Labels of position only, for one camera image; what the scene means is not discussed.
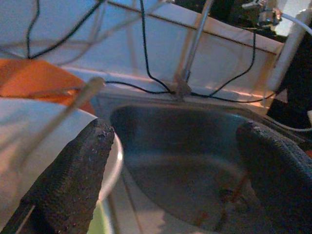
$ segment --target stainless steel sink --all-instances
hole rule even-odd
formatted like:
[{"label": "stainless steel sink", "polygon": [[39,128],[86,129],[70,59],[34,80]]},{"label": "stainless steel sink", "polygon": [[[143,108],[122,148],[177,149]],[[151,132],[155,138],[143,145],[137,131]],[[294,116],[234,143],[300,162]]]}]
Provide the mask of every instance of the stainless steel sink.
[{"label": "stainless steel sink", "polygon": [[[246,173],[236,147],[238,126],[250,119],[270,126],[231,106],[120,100],[103,106],[137,186],[169,214],[208,231]],[[273,233],[249,182],[222,233]]]}]

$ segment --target metal rod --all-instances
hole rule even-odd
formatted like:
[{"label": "metal rod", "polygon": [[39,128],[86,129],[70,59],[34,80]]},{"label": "metal rod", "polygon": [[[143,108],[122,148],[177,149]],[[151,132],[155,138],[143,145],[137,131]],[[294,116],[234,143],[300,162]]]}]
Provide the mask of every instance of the metal rod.
[{"label": "metal rod", "polygon": [[195,34],[194,39],[193,39],[191,50],[190,50],[189,55],[188,55],[187,60],[186,60],[187,62],[186,62],[186,65],[185,65],[185,69],[183,71],[184,74],[183,74],[182,78],[185,81],[188,80],[189,73],[191,71],[191,66],[192,66],[192,63],[194,61],[194,57],[195,57],[196,50],[197,50],[197,47],[198,47],[200,35],[201,35],[202,31],[203,31],[206,18],[208,16],[209,12],[210,12],[210,9],[211,9],[211,6],[212,6],[213,2],[214,2],[214,0],[206,0],[205,5],[204,5],[204,9],[203,9],[203,11],[201,13],[200,22],[199,22],[196,34]]}]

